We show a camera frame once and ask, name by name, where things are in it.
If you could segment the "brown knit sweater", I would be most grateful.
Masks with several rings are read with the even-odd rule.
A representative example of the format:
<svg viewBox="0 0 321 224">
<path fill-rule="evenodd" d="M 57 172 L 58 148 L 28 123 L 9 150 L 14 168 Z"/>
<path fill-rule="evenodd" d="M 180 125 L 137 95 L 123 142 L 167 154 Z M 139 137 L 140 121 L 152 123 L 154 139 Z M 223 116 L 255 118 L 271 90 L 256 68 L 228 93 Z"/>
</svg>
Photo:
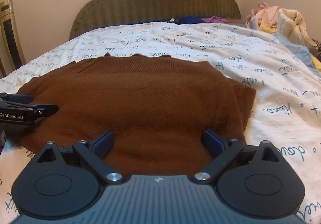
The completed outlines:
<svg viewBox="0 0 321 224">
<path fill-rule="evenodd" d="M 105 162 L 125 176 L 192 175 L 212 160 L 200 139 L 206 129 L 244 141 L 256 95 L 206 61 L 142 55 L 71 63 L 18 92 L 59 109 L 15 127 L 13 139 L 37 152 L 47 141 L 71 146 L 110 130 L 115 143 Z"/>
</svg>

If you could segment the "pink clothes pile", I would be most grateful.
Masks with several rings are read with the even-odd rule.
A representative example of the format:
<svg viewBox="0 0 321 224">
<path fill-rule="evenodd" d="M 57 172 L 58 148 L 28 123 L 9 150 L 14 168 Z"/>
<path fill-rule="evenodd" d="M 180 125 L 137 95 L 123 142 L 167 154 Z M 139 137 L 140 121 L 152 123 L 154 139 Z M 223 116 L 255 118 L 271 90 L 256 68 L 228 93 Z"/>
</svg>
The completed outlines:
<svg viewBox="0 0 321 224">
<path fill-rule="evenodd" d="M 250 29 L 259 30 L 260 25 L 266 24 L 269 28 L 276 29 L 280 10 L 281 8 L 277 5 L 270 6 L 265 2 L 259 4 L 246 17 L 246 26 Z"/>
</svg>

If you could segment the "white script-print bed sheet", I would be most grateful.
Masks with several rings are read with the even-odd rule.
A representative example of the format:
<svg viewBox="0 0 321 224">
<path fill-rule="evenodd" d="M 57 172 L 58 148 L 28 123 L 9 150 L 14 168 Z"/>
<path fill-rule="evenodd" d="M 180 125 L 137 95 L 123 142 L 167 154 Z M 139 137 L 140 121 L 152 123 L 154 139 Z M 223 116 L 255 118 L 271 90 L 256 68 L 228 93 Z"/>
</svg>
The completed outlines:
<svg viewBox="0 0 321 224">
<path fill-rule="evenodd" d="M 299 216 L 307 223 L 320 223 L 320 73 L 273 35 L 229 24 L 153 22 L 99 28 L 1 79 L 1 91 L 15 93 L 35 76 L 106 53 L 207 61 L 225 76 L 254 88 L 246 140 L 251 145 L 269 140 L 278 148 L 305 186 Z"/>
</svg>

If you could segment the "light blue cloth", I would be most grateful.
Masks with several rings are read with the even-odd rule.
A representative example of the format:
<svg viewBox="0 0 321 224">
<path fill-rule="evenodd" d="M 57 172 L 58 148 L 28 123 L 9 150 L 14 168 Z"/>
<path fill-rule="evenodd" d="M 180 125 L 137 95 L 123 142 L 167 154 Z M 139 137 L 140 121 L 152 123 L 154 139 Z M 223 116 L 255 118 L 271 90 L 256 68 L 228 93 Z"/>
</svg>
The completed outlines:
<svg viewBox="0 0 321 224">
<path fill-rule="evenodd" d="M 297 45 L 288 40 L 283 35 L 280 34 L 274 34 L 274 37 L 278 39 L 279 42 L 281 42 L 282 45 L 287 47 L 298 59 L 300 59 L 307 67 L 314 69 L 312 65 L 312 59 L 310 52 L 306 46 L 303 45 Z"/>
</svg>

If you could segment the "yellow cloth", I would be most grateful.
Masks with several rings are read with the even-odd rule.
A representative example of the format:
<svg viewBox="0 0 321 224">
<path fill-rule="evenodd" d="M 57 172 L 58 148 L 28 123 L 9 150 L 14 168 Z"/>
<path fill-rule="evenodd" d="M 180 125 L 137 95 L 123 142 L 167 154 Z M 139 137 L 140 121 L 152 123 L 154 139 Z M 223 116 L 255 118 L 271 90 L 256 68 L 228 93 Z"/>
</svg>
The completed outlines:
<svg viewBox="0 0 321 224">
<path fill-rule="evenodd" d="M 271 33 L 271 34 L 277 34 L 277 30 L 275 28 L 269 28 L 266 24 L 260 25 L 259 30 L 267 32 L 267 33 Z M 320 72 L 320 61 L 315 56 L 313 56 L 312 54 L 310 54 L 310 59 L 311 59 L 311 65 L 318 72 Z"/>
</svg>

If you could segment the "purple garment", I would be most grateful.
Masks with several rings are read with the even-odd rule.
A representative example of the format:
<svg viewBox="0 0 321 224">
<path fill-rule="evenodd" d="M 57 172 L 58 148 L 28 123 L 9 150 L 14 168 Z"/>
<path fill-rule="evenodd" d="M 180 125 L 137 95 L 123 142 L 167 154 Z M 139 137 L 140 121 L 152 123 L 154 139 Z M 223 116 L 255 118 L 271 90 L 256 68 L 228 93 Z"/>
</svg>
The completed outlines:
<svg viewBox="0 0 321 224">
<path fill-rule="evenodd" d="M 219 16 L 207 17 L 207 18 L 203 18 L 202 20 L 204 22 L 206 22 L 206 23 L 223 23 L 223 24 L 227 24 L 226 19 L 223 18 L 223 17 L 219 17 Z"/>
</svg>

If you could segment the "blue garment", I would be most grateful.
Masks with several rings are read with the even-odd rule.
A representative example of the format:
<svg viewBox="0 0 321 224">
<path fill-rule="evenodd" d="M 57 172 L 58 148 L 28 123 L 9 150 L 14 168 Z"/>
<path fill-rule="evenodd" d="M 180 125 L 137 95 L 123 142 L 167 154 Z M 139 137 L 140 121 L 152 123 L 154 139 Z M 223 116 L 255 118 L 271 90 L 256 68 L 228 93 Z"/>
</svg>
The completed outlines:
<svg viewBox="0 0 321 224">
<path fill-rule="evenodd" d="M 173 23 L 181 25 L 181 24 L 199 24 L 199 23 L 205 23 L 205 22 L 203 19 L 195 16 L 186 16 L 181 18 L 175 18 Z"/>
</svg>

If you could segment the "cream puffy quilt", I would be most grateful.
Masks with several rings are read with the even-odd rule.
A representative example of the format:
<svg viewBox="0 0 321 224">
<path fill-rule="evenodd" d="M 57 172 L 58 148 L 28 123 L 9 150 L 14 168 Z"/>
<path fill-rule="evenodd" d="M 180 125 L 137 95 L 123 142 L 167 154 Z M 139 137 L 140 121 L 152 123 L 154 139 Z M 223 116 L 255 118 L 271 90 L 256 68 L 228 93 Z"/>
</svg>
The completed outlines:
<svg viewBox="0 0 321 224">
<path fill-rule="evenodd" d="M 311 53 L 317 52 L 317 44 L 309 37 L 305 20 L 297 10 L 280 9 L 276 30 L 293 44 L 306 46 Z"/>
</svg>

